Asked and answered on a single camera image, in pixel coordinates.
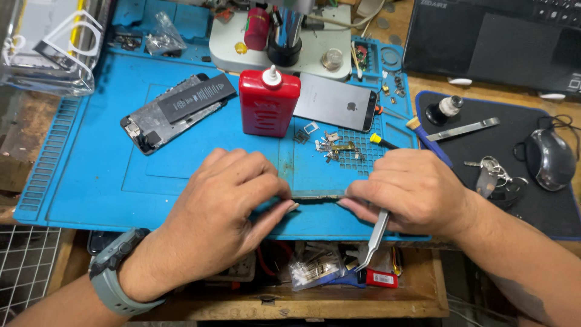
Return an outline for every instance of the fingernail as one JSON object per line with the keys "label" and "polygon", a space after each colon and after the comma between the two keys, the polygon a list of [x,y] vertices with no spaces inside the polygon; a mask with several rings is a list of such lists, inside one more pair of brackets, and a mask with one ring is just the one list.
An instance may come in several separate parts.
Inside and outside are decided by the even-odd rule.
{"label": "fingernail", "polygon": [[298,208],[299,206],[300,206],[300,204],[298,204],[298,203],[291,205],[290,208],[288,208],[288,210],[286,210],[286,213],[288,214],[289,212],[296,210],[296,208]]}

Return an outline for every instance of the hand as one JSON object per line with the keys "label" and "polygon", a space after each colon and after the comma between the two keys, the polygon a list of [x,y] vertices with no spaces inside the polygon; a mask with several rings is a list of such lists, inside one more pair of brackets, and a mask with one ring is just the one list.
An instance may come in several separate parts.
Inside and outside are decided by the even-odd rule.
{"label": "hand", "polygon": [[387,230],[450,238],[474,223],[479,197],[431,151],[411,149],[388,151],[345,195],[339,204],[363,220],[375,223],[379,208],[390,210]]}
{"label": "hand", "polygon": [[[252,224],[252,210],[273,196],[282,201]],[[215,149],[189,179],[166,221],[124,262],[119,272],[123,290],[135,301],[151,301],[233,266],[299,206],[290,198],[287,182],[263,154]]]}

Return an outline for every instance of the person's left hand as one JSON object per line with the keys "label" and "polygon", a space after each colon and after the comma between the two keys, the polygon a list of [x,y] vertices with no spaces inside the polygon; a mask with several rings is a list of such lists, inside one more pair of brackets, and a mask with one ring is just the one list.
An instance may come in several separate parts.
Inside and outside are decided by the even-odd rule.
{"label": "person's left hand", "polygon": [[[282,199],[254,223],[252,210]],[[192,175],[166,221],[123,263],[119,283],[138,302],[215,275],[254,251],[299,205],[286,181],[259,153],[216,148]]]}

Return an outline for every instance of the wristwatch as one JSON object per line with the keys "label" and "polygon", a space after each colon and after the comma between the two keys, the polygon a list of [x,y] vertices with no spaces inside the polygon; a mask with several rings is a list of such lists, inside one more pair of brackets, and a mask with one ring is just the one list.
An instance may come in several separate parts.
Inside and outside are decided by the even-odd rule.
{"label": "wristwatch", "polygon": [[89,265],[89,279],[99,299],[116,314],[142,314],[166,301],[162,298],[150,303],[135,302],[123,292],[117,279],[119,263],[147,234],[147,228],[131,228],[111,242]]}

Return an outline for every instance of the laptop trackpad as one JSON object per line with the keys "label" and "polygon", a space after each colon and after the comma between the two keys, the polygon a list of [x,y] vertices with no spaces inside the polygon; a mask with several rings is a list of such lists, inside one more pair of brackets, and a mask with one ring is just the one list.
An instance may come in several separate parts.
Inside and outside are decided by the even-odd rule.
{"label": "laptop trackpad", "polygon": [[468,75],[517,85],[542,79],[560,34],[559,27],[486,14]]}

